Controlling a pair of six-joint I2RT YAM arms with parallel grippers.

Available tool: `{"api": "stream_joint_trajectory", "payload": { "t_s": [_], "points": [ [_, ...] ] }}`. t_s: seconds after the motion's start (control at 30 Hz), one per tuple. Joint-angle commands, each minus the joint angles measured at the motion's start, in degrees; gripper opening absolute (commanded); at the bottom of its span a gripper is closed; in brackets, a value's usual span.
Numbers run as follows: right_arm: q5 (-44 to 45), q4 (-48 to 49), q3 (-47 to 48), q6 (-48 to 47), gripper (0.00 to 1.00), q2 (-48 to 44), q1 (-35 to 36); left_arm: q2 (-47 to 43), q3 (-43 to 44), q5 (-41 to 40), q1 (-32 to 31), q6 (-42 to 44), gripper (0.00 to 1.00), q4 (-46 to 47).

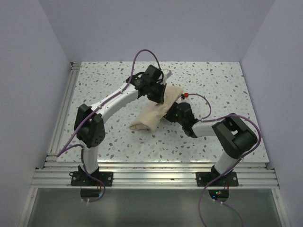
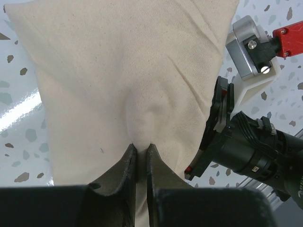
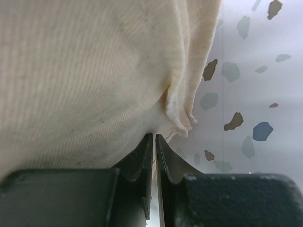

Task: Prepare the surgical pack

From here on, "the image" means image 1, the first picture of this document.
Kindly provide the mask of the beige cloth mat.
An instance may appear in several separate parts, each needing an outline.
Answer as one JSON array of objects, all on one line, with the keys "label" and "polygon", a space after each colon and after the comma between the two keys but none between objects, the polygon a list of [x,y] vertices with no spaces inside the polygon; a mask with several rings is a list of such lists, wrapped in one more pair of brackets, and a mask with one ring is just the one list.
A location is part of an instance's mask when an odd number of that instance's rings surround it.
[{"label": "beige cloth mat", "polygon": [[155,131],[160,123],[162,117],[172,107],[183,93],[183,88],[177,86],[166,86],[164,92],[164,103],[158,104],[156,102],[149,101],[143,108],[142,112],[135,118],[135,120],[129,125],[129,129],[139,130],[151,130]]}]

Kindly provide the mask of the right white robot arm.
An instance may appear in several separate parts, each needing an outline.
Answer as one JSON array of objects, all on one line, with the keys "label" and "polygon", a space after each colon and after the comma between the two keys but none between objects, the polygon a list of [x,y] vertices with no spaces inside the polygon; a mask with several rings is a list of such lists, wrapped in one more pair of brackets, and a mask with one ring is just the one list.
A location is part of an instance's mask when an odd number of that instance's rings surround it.
[{"label": "right white robot arm", "polygon": [[212,166],[209,179],[215,185],[223,185],[228,174],[247,154],[255,150],[261,142],[260,130],[250,119],[237,114],[229,114],[212,120],[198,120],[188,103],[174,103],[164,116],[166,120],[181,125],[188,137],[215,136],[223,153]]}]

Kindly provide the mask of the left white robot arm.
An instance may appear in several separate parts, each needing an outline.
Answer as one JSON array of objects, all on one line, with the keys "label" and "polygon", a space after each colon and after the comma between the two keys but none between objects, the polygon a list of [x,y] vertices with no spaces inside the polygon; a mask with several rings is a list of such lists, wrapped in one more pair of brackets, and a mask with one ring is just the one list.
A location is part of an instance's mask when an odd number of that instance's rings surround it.
[{"label": "left white robot arm", "polygon": [[84,146],[81,155],[81,179],[92,186],[98,181],[98,146],[106,136],[105,123],[127,104],[146,96],[158,104],[164,102],[166,80],[170,70],[160,70],[149,65],[144,72],[131,75],[121,87],[109,97],[91,105],[82,104],[78,108],[74,132],[80,144]]}]

